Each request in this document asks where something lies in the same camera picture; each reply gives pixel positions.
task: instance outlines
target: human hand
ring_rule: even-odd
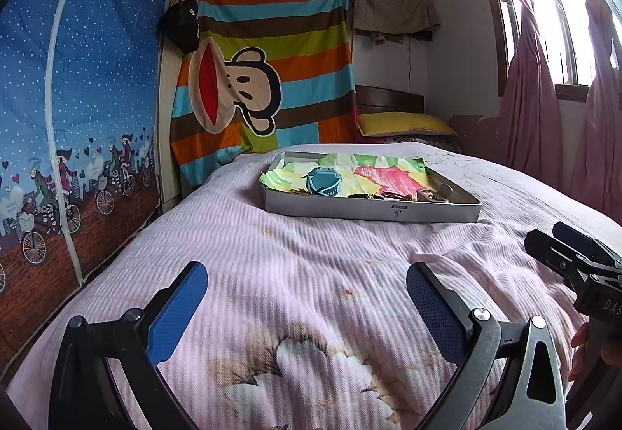
[[[577,348],[572,357],[572,367],[568,374],[568,382],[577,379],[585,367],[585,344],[589,335],[589,323],[583,323],[570,340],[570,345]],[[622,339],[608,339],[600,352],[603,361],[613,367],[622,367]]]

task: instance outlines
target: window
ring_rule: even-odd
[[[500,3],[509,63],[520,35],[522,4],[518,0]],[[592,84],[596,67],[585,0],[534,0],[534,12],[553,82],[570,86]],[[613,20],[618,38],[612,45],[612,66],[617,68],[618,59],[622,60],[622,25],[617,18]]]

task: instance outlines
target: monkey ear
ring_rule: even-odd
[[[231,63],[239,63],[241,61],[266,61],[266,53],[259,47],[245,47],[231,59]]]

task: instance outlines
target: monkey mouth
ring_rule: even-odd
[[[201,93],[201,102],[212,124],[216,124],[218,117],[218,81],[216,77],[216,63],[211,46],[205,47],[198,74],[198,87]]]

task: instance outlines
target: wooden headboard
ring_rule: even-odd
[[[393,111],[424,112],[424,97],[394,89],[357,84],[356,106],[359,114]]]

